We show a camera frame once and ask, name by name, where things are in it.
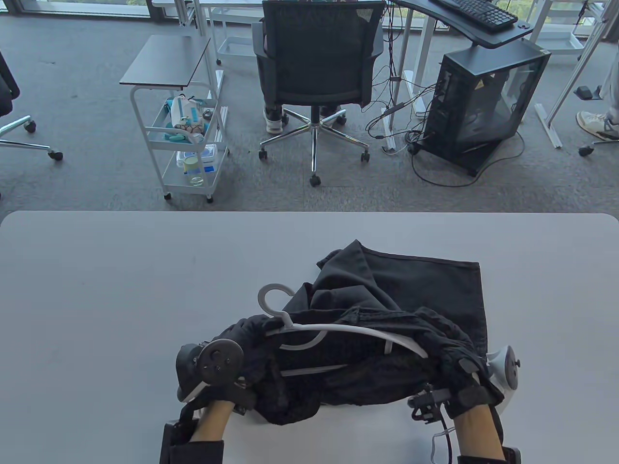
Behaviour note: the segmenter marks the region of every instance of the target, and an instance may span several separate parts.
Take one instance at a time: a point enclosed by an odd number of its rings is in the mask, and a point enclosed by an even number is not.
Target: small table top
[[[266,283],[314,281],[315,263],[354,239],[383,252],[479,261],[489,347],[510,344],[522,361],[501,417],[506,444],[529,462],[613,462],[616,219],[265,212],[8,215],[0,225],[0,462],[157,463],[163,424],[181,409],[178,348],[260,314]],[[272,294],[273,307],[288,300]],[[322,407],[284,427],[233,415],[224,462],[429,462],[442,428],[410,413],[404,400]],[[436,441],[437,462],[447,462],[444,443]]]
[[[188,35],[151,35],[120,84],[187,87],[209,40]]]
[[[431,0],[394,0],[394,3],[436,18],[461,32],[473,43],[484,48],[498,48],[533,32],[533,26],[521,20],[518,20],[518,22],[507,29],[499,32],[489,32],[475,24],[475,22],[466,19],[458,12],[434,3]]]

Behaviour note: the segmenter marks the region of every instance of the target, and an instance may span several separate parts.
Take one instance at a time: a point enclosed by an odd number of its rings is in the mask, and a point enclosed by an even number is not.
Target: pc tower
[[[445,54],[423,136],[409,146],[476,176],[518,129],[550,52],[528,40]]]

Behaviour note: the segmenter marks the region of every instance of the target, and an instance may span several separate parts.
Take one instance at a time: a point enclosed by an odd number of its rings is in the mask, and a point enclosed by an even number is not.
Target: black keyboard
[[[518,16],[509,13],[487,0],[431,0],[434,3],[458,11],[463,17],[479,24],[490,32],[509,27],[518,21]]]

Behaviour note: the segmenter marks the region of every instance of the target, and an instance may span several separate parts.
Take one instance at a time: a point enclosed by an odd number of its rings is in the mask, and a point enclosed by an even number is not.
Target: black chair
[[[13,78],[9,66],[6,64],[2,53],[0,53],[0,116],[6,116],[13,111],[13,100],[19,97],[19,87]],[[31,116],[24,116],[16,121],[10,122],[0,127],[0,137],[12,131],[16,127],[23,126],[29,133],[34,133],[37,129],[37,124]],[[55,161],[63,159],[63,154],[55,152],[47,145],[25,144],[22,142],[12,142],[0,138],[0,147],[9,148],[31,148],[33,150],[45,150],[49,157]]]
[[[258,57],[260,84],[268,105],[311,107],[307,118],[284,108],[288,116],[304,123],[286,134],[260,143],[259,157],[267,158],[265,146],[311,132],[312,186],[316,175],[316,138],[323,132],[364,149],[361,161],[369,161],[368,144],[329,127],[346,122],[346,110],[320,118],[320,106],[357,103],[372,99],[372,75],[376,58],[383,52],[379,28],[385,3],[263,1],[264,22],[252,24],[254,52]]]

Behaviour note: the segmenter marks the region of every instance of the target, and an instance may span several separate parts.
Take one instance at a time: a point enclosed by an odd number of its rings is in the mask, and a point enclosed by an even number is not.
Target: shoe
[[[281,134],[282,129],[282,113],[284,111],[280,108],[277,110],[268,110],[264,108],[262,115],[264,116],[264,120],[267,122],[267,132],[270,134]]]
[[[328,118],[329,116],[337,113],[341,109],[342,107],[339,105],[337,105],[335,108],[333,106],[321,106],[320,107],[320,119]],[[332,119],[331,121],[327,122],[325,126],[331,127],[333,126],[334,122],[335,122],[335,119]]]
[[[576,122],[585,131],[602,140],[619,140],[619,124],[612,124],[607,114],[581,111],[576,114]]]

